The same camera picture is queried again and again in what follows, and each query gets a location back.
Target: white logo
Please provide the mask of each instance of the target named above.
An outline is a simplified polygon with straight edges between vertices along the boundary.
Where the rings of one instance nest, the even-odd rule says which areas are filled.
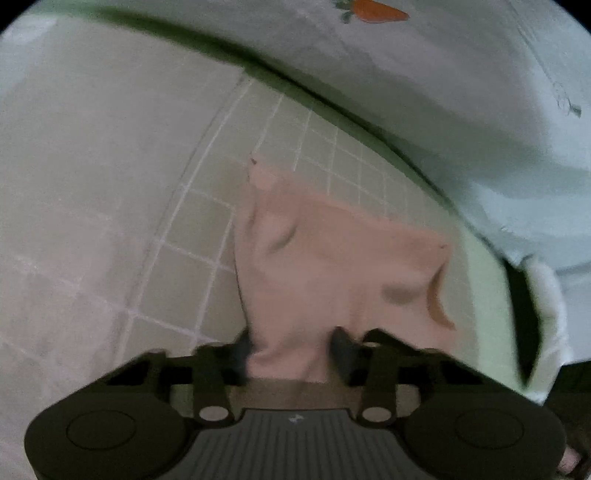
[[[292,422],[294,425],[297,425],[298,422],[304,420],[304,417],[302,417],[299,413],[296,413],[293,417],[289,417],[288,420]]]

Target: orange carrot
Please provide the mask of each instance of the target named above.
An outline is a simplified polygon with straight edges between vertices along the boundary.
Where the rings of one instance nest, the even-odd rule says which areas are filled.
[[[353,13],[366,23],[384,23],[408,20],[408,13],[374,0],[353,0]]]

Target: pink cloth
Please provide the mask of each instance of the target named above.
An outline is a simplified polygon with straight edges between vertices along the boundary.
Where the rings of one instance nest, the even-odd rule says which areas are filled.
[[[250,377],[327,381],[336,326],[358,339],[379,327],[419,348],[453,346],[437,298],[451,251],[435,232],[373,218],[253,160],[235,241]]]

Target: carrot print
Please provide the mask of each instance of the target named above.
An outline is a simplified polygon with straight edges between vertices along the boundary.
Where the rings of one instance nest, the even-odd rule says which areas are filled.
[[[408,20],[408,13],[388,5],[374,2],[374,0],[336,0],[335,7],[347,10],[340,16],[343,23],[349,23],[355,15],[366,23],[398,22]]]

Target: ribbed gray panel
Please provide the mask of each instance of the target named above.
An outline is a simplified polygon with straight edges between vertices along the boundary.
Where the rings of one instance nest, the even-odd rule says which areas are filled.
[[[394,435],[358,426],[345,410],[247,410],[236,425],[198,435],[161,480],[434,480]]]

